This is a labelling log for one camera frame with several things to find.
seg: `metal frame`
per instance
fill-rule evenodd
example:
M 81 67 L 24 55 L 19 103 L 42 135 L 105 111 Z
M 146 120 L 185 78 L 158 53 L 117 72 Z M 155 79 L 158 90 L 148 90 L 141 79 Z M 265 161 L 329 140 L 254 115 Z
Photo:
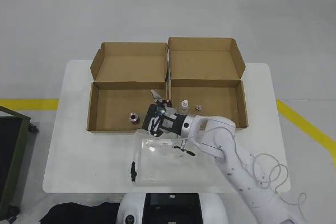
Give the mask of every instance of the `metal frame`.
M 9 208 L 9 204 L 11 203 L 11 200 L 13 198 L 13 195 L 15 193 L 15 188 L 17 184 L 18 175 L 20 173 L 20 167 L 22 163 L 22 159 L 24 157 L 25 148 L 26 148 L 26 142 L 27 142 L 27 129 L 30 125 L 30 117 L 25 116 L 23 114 L 20 114 L 18 112 L 15 112 L 13 110 L 10 110 L 8 108 L 4 108 L 3 106 L 0 106 L 0 111 L 11 114 L 17 118 L 21 118 L 21 126 L 20 130 L 18 132 L 17 141 L 15 145 L 15 150 L 12 156 L 10 169 L 8 171 L 4 191 L 1 198 L 0 203 L 0 220 L 5 220 L 8 218 L 7 211 Z

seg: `yellow floor line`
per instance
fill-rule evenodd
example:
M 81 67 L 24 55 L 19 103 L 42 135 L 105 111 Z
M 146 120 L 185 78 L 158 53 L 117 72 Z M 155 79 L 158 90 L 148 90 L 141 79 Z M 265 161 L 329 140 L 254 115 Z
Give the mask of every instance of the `yellow floor line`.
M 305 120 L 305 118 L 303 118 L 298 113 L 293 111 L 291 108 L 289 108 L 286 104 L 284 104 L 280 100 L 277 100 L 276 104 L 280 114 L 282 114 L 291 123 L 300 128 L 303 132 L 308 134 L 313 140 L 320 143 L 331 153 L 336 170 L 336 142 L 334 142 L 330 137 L 328 137 L 322 131 L 318 130 L 310 122 Z
M 11 110 L 57 110 L 58 99 L 0 99 Z
M 276 104 L 280 114 L 331 153 L 336 170 L 336 142 L 280 100 Z M 12 110 L 57 110 L 58 99 L 0 99 L 0 105 Z

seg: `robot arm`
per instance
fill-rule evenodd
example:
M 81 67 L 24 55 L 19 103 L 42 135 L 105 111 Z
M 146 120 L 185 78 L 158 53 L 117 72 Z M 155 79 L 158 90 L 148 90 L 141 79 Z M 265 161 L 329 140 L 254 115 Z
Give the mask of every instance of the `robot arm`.
M 199 140 L 198 132 L 204 122 L 207 122 L 207 126 Z M 305 223 L 294 216 L 278 194 L 264 183 L 264 179 L 268 180 L 269 176 L 254 162 L 254 156 L 235 142 L 234 134 L 235 123 L 227 118 L 195 116 L 190 124 L 188 138 L 203 152 L 215 157 L 216 165 L 240 194 L 258 223 Z
M 207 125 L 200 138 L 199 130 L 205 122 Z M 279 195 L 266 185 L 269 176 L 254 162 L 254 156 L 235 142 L 235 123 L 231 120 L 220 116 L 181 115 L 173 108 L 157 104 L 150 106 L 142 128 L 156 137 L 163 132 L 176 133 L 214 156 L 216 165 L 240 194 L 258 223 L 305 223 L 294 216 Z

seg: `white tabletop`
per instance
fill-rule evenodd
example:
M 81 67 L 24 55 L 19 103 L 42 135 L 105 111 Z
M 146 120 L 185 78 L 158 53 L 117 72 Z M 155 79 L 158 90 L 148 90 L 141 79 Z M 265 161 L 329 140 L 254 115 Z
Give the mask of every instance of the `white tabletop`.
M 130 180 L 133 134 L 92 134 L 86 130 L 91 60 L 67 63 L 43 181 L 47 193 L 191 193 L 233 192 L 225 180 L 203 186 L 134 186 Z M 237 141 L 253 154 L 270 153 L 286 164 L 270 69 L 247 63 L 242 76 L 249 127 L 237 130 Z M 275 163 L 259 158 L 265 172 Z M 290 180 L 279 188 L 290 190 Z

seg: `gray concrete floor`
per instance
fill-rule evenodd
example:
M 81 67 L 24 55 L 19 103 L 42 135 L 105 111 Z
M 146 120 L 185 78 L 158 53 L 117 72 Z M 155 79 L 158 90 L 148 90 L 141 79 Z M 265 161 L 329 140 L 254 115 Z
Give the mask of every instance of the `gray concrete floor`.
M 336 141 L 336 0 L 0 0 L 0 98 L 58 98 L 66 63 L 92 59 L 101 42 L 167 42 L 169 36 L 235 38 L 246 62 L 270 66 L 276 98 Z M 22 113 L 40 133 L 31 136 L 25 155 L 17 223 L 38 223 L 58 203 L 97 205 L 120 197 L 44 193 L 55 111 Z M 294 201 L 306 192 L 301 208 L 308 222 L 336 224 L 330 154 L 283 116 L 280 122 L 292 184 L 282 196 Z M 221 197 L 230 223 L 256 223 L 236 194 Z

